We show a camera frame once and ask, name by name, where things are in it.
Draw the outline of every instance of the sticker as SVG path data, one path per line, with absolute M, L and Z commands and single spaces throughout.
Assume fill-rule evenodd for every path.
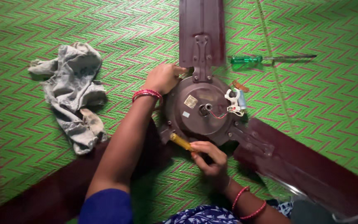
M 193 109 L 196 106 L 197 102 L 198 100 L 196 98 L 194 98 L 192 95 L 189 95 L 185 101 L 185 104 L 191 109 Z
M 189 113 L 187 113 L 186 111 L 183 111 L 183 114 L 182 114 L 183 116 L 185 116 L 185 117 L 189 117 L 190 116 L 190 114 Z

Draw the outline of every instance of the cloth rag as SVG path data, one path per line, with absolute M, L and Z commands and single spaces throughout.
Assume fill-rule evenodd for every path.
M 50 77 L 41 82 L 47 103 L 52 105 L 56 120 L 62 127 L 77 155 L 89 153 L 97 141 L 106 141 L 102 120 L 86 106 L 103 104 L 103 85 L 93 80 L 102 65 L 99 53 L 87 43 L 73 47 L 61 45 L 58 57 L 49 61 L 34 60 L 29 72 Z M 78 111 L 83 115 L 81 120 Z

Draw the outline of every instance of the red bangle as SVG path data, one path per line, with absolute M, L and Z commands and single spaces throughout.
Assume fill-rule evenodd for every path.
M 150 95 L 150 96 L 156 96 L 159 100 L 160 100 L 160 105 L 162 105 L 162 96 L 161 94 L 159 94 L 158 92 L 151 90 L 151 89 L 142 89 L 137 91 L 136 93 L 133 94 L 132 97 L 132 103 L 140 96 L 145 96 L 145 95 Z
M 234 203 L 233 203 L 233 206 L 231 207 L 231 210 L 233 211 L 234 210 L 234 207 L 238 201 L 238 198 L 240 197 L 240 195 L 245 191 L 249 191 L 249 186 L 246 186 L 244 187 L 243 189 L 241 189 L 241 191 L 237 194 L 236 196 L 236 199 L 234 200 Z M 252 218 L 254 216 L 256 216 L 257 214 L 259 214 L 264 208 L 266 207 L 266 201 L 263 202 L 262 206 L 256 210 L 254 213 L 252 213 L 251 215 L 249 216 L 244 216 L 244 217 L 240 217 L 240 219 L 249 219 L 249 218 Z

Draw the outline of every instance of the green mat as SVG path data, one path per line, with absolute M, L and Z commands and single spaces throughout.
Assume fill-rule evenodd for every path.
M 251 89 L 251 116 L 358 174 L 358 1 L 224 3 L 227 55 L 318 57 L 242 71 L 219 67 L 215 76 Z M 147 72 L 177 63 L 178 32 L 178 0 L 0 0 L 1 202 L 75 159 L 41 85 L 27 72 L 31 60 L 55 58 L 61 44 L 93 46 L 103 58 L 97 79 L 109 98 L 99 114 L 112 134 Z M 250 181 L 232 158 L 229 166 L 261 198 L 282 192 Z M 132 188 L 135 221 L 209 203 L 210 189 L 199 181 L 198 168 L 183 157 L 144 176 Z

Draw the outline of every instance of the person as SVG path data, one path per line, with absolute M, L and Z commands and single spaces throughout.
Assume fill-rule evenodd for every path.
M 161 95 L 167 94 L 179 82 L 178 75 L 185 68 L 161 64 L 149 72 L 143 86 Z M 111 138 L 92 178 L 82 206 L 78 223 L 129 224 L 132 221 L 130 179 L 141 154 L 146 128 L 158 98 L 143 95 L 133 102 Z M 163 222 L 169 223 L 238 223 L 238 217 L 252 216 L 246 221 L 256 224 L 288 224 L 289 219 L 265 201 L 254 196 L 247 188 L 227 174 L 227 156 L 207 141 L 191 143 L 197 152 L 208 154 L 214 161 L 208 165 L 196 152 L 191 156 L 195 164 L 210 180 L 215 189 L 234 203 L 233 212 L 217 206 L 202 205 L 173 215 Z

